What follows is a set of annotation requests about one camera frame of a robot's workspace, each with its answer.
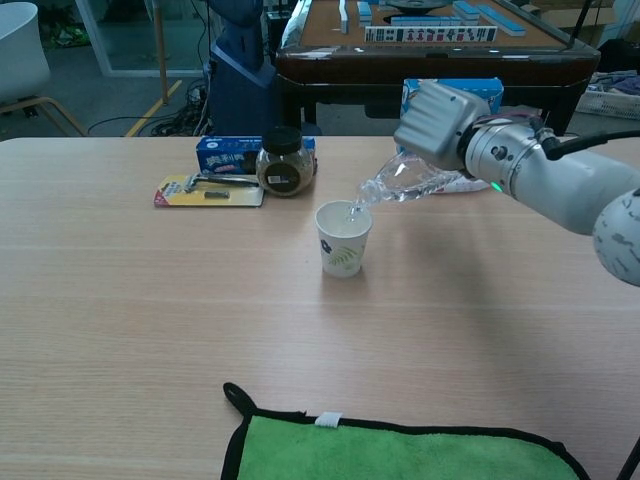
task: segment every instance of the glass jar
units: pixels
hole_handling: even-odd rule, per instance
[[[280,197],[296,195],[311,183],[313,160],[299,130],[276,127],[263,135],[256,175],[262,188]]]

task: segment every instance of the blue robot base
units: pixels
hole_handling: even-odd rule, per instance
[[[209,112],[215,135],[262,135],[281,123],[275,68],[263,62],[250,70],[217,45],[209,82]]]

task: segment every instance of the chair leg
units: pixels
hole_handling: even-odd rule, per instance
[[[58,130],[60,130],[66,137],[70,137],[69,132],[67,132],[64,129],[64,127],[56,117],[54,117],[53,115],[51,115],[51,113],[49,113],[49,110],[47,110],[47,107],[45,107],[44,105],[38,105],[38,110],[40,110],[43,113],[43,115],[49,119],[51,123],[53,123],[56,127],[58,127]]]
[[[58,113],[60,115],[62,115],[67,122],[69,122],[69,124],[71,124],[71,126],[83,137],[88,137],[89,136],[89,132],[87,132],[87,129],[84,128],[74,117],[73,115],[71,115],[62,105],[60,105],[57,101],[55,101],[53,98],[49,98],[49,97],[34,97],[34,98],[30,98],[28,100],[22,100],[20,102],[17,103],[12,103],[10,105],[5,105],[4,107],[0,107],[0,114],[2,113],[7,113],[7,112],[13,112],[14,110],[19,110],[21,108],[28,108],[28,107],[35,107],[35,106],[42,106],[43,104],[48,103],[49,105],[51,105],[53,108],[55,108]],[[65,132],[65,135],[67,135],[66,131],[64,129],[62,129],[61,125],[53,120],[53,117],[51,116],[51,114],[49,112],[45,113],[45,116],[51,120],[58,128],[60,128],[63,132]]]
[[[56,100],[54,100],[53,98],[49,98],[49,97],[38,97],[41,100],[41,103],[48,103],[49,105],[51,105],[53,108],[55,108],[58,113],[60,115],[62,115],[67,122],[69,122],[71,124],[71,126],[76,130],[76,132],[78,132],[81,136],[83,137],[88,137],[89,136],[89,132],[87,132],[87,129],[84,128],[76,119],[73,115],[71,115],[71,113],[69,113],[67,111],[66,108],[64,108],[62,105],[60,105]]]

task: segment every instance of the green towel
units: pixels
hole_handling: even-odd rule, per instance
[[[240,480],[578,480],[560,457],[534,443],[478,435],[407,435],[322,428],[254,416]]]
[[[223,480],[589,480],[561,443],[513,429],[404,427],[259,409],[238,386],[225,394],[244,415]]]

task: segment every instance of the blue cardboard box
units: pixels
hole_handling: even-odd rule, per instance
[[[409,110],[409,102],[416,95],[422,82],[438,82],[458,90],[474,93],[487,101],[492,114],[496,114],[500,110],[504,87],[499,78],[407,78],[402,87],[401,117]],[[404,148],[398,145],[396,151],[402,153]]]
[[[314,173],[318,168],[315,137],[302,137],[311,154]],[[200,171],[206,174],[255,175],[261,137],[202,137],[196,147]]]

